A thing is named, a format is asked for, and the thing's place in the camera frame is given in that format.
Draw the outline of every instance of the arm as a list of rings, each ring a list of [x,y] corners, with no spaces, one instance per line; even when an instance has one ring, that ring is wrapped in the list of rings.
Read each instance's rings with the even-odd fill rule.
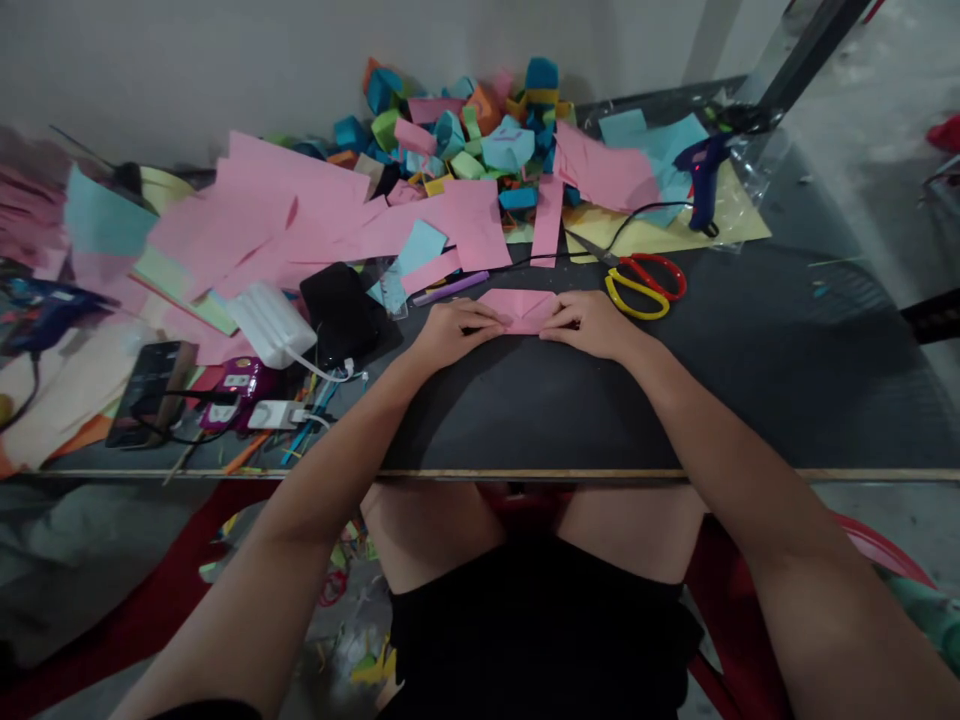
[[[477,329],[464,335],[463,329]],[[275,717],[327,562],[423,383],[503,327],[470,300],[437,305],[413,346],[277,488],[220,579],[111,716],[140,720],[197,700]]]
[[[798,717],[960,717],[960,683],[819,498],[669,350],[599,292],[561,295],[540,337],[619,362],[646,392],[750,566]]]

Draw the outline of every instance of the red scissors handle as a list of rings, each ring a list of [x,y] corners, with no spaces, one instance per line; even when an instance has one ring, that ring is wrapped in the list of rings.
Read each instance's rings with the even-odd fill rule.
[[[653,276],[643,269],[643,266],[640,265],[638,260],[649,260],[650,262],[655,262],[658,265],[663,265],[667,270],[670,271],[670,274],[677,279],[677,291],[675,293],[670,292],[669,290],[664,290],[663,287],[656,280],[653,279]],[[620,264],[626,265],[631,270],[633,270],[647,286],[661,295],[663,295],[670,302],[676,302],[684,295],[687,294],[687,278],[683,274],[683,271],[680,270],[676,265],[667,260],[662,255],[647,255],[646,253],[634,253],[629,257],[620,258]]]

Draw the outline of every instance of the person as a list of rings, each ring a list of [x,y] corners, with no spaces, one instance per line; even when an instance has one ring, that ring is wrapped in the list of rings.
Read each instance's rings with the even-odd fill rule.
[[[748,563],[798,718],[960,717],[960,684],[807,484],[600,292],[559,295],[540,338],[622,365],[691,486],[583,487],[555,537],[514,544],[473,484],[373,485],[424,381],[504,322],[467,299],[431,310],[115,720],[276,717],[358,505],[394,610],[400,684],[381,717],[675,717],[701,637],[678,595],[704,505]]]

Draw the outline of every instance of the white wall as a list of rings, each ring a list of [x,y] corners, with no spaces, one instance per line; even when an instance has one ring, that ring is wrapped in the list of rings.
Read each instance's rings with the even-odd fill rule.
[[[53,123],[112,160],[203,165],[231,128],[329,135],[365,116],[368,55],[433,91],[500,66],[522,76],[545,55],[583,102],[749,72],[784,5],[0,0],[0,124],[48,136]],[[718,12],[733,20],[713,31]]]

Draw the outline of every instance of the black shorts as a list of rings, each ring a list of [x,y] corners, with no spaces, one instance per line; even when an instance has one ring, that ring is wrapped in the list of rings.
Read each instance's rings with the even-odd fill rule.
[[[556,537],[508,542],[392,596],[404,685],[381,717],[675,717],[703,637],[680,590]]]

